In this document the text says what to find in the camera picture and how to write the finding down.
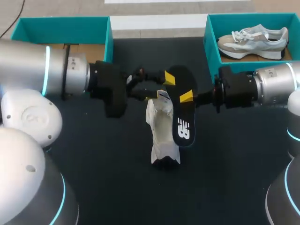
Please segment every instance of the white sneaker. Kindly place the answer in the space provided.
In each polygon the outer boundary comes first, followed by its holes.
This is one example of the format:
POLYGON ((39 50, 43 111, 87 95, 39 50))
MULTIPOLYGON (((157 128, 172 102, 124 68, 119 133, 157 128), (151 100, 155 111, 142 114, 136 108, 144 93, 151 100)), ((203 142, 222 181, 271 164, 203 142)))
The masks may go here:
POLYGON ((280 60, 288 42, 288 29, 268 30, 261 24, 232 31, 231 35, 219 38, 217 46, 221 53, 234 59, 241 59, 249 54, 280 60))
POLYGON ((146 122, 153 134, 151 163, 168 156, 180 164, 179 147, 172 135, 173 104, 166 91, 159 90, 157 99, 148 100, 146 122))

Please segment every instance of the teal storage bin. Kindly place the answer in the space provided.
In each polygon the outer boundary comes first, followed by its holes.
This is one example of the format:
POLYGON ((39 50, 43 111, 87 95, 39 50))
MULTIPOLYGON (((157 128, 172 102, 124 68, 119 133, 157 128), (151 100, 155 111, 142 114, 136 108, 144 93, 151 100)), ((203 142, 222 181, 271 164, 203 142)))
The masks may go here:
POLYGON ((113 34, 108 16, 21 17, 12 40, 34 44, 101 44, 104 61, 113 61, 113 34))
POLYGON ((295 13, 250 13, 250 14, 213 14, 208 15, 204 48, 210 75, 214 81, 214 76, 218 75, 218 69, 222 66, 230 65, 233 72, 254 71, 258 68, 273 66, 279 63, 300 60, 300 20, 295 13), (269 30, 279 30, 286 27, 289 30, 288 50, 292 60, 275 61, 239 61, 222 62, 217 46, 217 38, 231 34, 232 31, 240 31, 247 27, 254 27, 261 24, 269 30))

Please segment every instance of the black cable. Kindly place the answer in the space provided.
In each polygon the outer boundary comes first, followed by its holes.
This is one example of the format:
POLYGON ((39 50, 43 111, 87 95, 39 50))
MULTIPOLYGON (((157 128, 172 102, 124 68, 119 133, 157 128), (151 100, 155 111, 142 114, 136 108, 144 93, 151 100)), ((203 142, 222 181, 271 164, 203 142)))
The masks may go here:
POLYGON ((23 11, 24 4, 25 4, 25 0, 23 0, 23 4, 22 4, 21 10, 19 12, 19 15, 17 16, 17 18, 15 19, 15 21, 9 26, 9 28, 7 28, 7 30, 4 31, 3 34, 1 34, 0 38, 2 38, 9 31, 9 29, 15 24, 15 22, 17 22, 17 20, 19 19, 20 15, 21 15, 21 13, 23 11))
POLYGON ((71 45, 67 45, 64 71, 62 74, 61 99, 64 101, 66 100, 66 82, 67 82, 67 70, 68 70, 68 60, 69 60, 70 48, 71 48, 71 45))

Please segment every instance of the shoe insole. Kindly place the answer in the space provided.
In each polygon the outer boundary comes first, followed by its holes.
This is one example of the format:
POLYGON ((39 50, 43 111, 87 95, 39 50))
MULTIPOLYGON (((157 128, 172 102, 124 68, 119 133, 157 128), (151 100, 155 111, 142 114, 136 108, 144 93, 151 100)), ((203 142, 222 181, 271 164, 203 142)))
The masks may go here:
POLYGON ((195 103, 193 98, 180 102, 186 93, 197 94, 197 84, 193 74, 185 66, 172 66, 167 70, 175 77, 175 86, 167 85, 166 89, 173 103, 173 140, 179 147, 188 147, 195 140, 195 103))

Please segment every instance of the black table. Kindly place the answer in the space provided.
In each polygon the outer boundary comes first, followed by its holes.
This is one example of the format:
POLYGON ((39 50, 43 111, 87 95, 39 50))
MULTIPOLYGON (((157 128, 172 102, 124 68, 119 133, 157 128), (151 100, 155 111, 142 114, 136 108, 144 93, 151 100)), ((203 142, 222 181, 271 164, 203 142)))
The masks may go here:
MULTIPOLYGON (((129 73, 182 64, 200 91, 212 86, 200 37, 115 40, 114 62, 129 73)), ((150 163, 146 103, 130 100, 117 120, 87 95, 54 102, 64 122, 50 155, 76 192, 80 224, 268 224, 267 189, 289 162, 285 109, 199 108, 194 145, 166 171, 150 163)))

